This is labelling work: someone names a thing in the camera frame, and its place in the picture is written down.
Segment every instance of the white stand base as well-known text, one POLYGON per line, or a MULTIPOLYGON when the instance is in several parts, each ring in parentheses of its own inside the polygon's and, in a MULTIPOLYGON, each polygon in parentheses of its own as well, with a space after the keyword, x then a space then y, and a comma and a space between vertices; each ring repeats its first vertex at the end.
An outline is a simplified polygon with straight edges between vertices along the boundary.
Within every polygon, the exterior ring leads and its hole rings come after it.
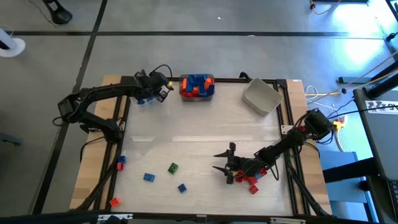
POLYGON ((13 38, 13 40, 17 43, 17 47, 9 50, 0 49, 0 57, 15 57, 25 50, 25 42, 22 39, 13 38))

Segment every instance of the wooden table frame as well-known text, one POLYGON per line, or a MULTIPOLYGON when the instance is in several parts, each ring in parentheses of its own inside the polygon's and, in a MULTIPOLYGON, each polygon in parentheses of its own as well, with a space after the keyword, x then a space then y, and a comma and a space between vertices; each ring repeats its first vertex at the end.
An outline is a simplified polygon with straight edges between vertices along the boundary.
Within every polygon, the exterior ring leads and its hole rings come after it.
MULTIPOLYGON (((106 75, 102 85, 120 83, 122 76, 106 75)), ((303 85, 301 80, 264 80, 267 83, 272 83, 274 89, 278 90, 284 97, 283 102, 277 108, 279 124, 293 125, 307 109, 307 102, 305 100, 303 85)), ((244 83, 243 78, 217 78, 216 82, 233 82, 244 83)), ((121 122, 127 119, 129 109, 129 98, 120 96, 118 98, 111 98, 97 102, 95 108, 95 115, 102 118, 122 118, 121 122)), ((102 133, 90 133, 87 141, 101 137, 102 133)), ((105 168, 109 167, 115 155, 120 155, 121 144, 107 144, 105 140, 98 140, 85 147, 83 160, 80 165, 79 174, 75 184, 75 190, 70 203, 70 208, 76 208, 94 189, 95 185, 100 180, 105 172, 105 168)), ((326 191, 325 181, 323 179, 322 168, 320 165, 318 152, 310 146, 304 145, 301 154, 291 159, 299 176, 303 177, 305 184, 315 200, 322 206, 322 208, 331 213, 330 203, 326 191)), ((102 194, 95 200, 95 203, 90 208, 96 209, 110 209, 109 200, 113 196, 114 183, 116 181, 117 172, 107 181, 103 188, 102 194)), ((294 215, 297 214, 314 214, 308 203, 303 200, 302 194, 288 175, 290 201, 292 202, 292 211, 294 215)))

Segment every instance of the green block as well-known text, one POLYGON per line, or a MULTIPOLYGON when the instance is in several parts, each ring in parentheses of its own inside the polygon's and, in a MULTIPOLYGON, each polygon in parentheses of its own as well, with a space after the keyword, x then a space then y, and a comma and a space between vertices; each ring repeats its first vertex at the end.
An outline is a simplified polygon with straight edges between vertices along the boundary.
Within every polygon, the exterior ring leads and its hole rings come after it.
POLYGON ((177 171, 177 169, 178 169, 178 165, 175 164, 175 163, 173 162, 173 163, 170 165, 168 171, 169 171, 171 174, 175 174, 176 171, 177 171))

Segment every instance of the white table surface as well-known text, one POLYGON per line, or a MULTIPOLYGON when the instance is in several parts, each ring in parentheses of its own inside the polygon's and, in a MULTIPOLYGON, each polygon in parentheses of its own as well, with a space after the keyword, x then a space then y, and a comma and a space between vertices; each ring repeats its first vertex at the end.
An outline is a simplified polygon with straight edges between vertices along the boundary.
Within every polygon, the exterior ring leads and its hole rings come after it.
POLYGON ((271 172, 259 179, 252 195, 247 182, 226 184, 226 158, 213 157, 236 143, 235 155, 254 157, 262 147, 280 140, 276 110, 265 118, 241 100, 244 83, 216 83, 211 101, 183 102, 177 91, 163 103, 137 106, 132 99, 114 197, 116 212, 191 213, 217 215, 291 215, 284 159, 277 160, 280 180, 271 172), (175 175, 167 172, 174 162, 175 175), (154 182, 143 180, 155 175, 154 182), (178 186, 187 191, 180 193, 178 186))

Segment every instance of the gray floor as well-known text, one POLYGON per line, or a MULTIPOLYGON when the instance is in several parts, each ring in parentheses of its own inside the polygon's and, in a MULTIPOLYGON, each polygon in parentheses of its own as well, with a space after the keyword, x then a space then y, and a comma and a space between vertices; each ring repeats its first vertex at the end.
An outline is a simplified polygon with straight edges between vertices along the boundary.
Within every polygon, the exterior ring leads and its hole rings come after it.
MULTIPOLYGON (((40 0, 32 0, 49 17, 40 0)), ((101 0, 61 1, 73 13, 66 26, 54 28, 28 0, 0 2, 0 27, 16 31, 91 31, 101 0)), ((320 93, 334 90, 340 76, 359 76, 390 55, 381 39, 397 24, 384 5, 340 4, 322 16, 310 13, 307 0, 108 1, 100 31, 264 31, 349 32, 349 37, 237 36, 101 36, 97 37, 82 87, 100 85, 104 75, 132 75, 169 64, 174 75, 212 73, 237 77, 302 79, 320 93)), ((330 4, 317 4, 317 10, 330 4)), ((0 58, 0 131, 25 141, 0 143, 0 216, 29 213, 46 166, 57 128, 57 102, 75 84, 88 36, 19 36, 27 43, 22 55, 0 58)), ((393 62, 390 59, 369 76, 393 62)), ((339 107, 352 93, 320 100, 339 107)), ((325 114, 333 110, 320 107, 325 114)), ((356 110, 354 103, 343 111, 356 110)), ((86 135, 71 125, 55 171, 44 212, 68 209, 78 173, 78 151, 86 135)), ((371 151, 358 114, 341 131, 347 151, 359 159, 371 151)), ((333 141, 320 150, 338 148, 333 141)))

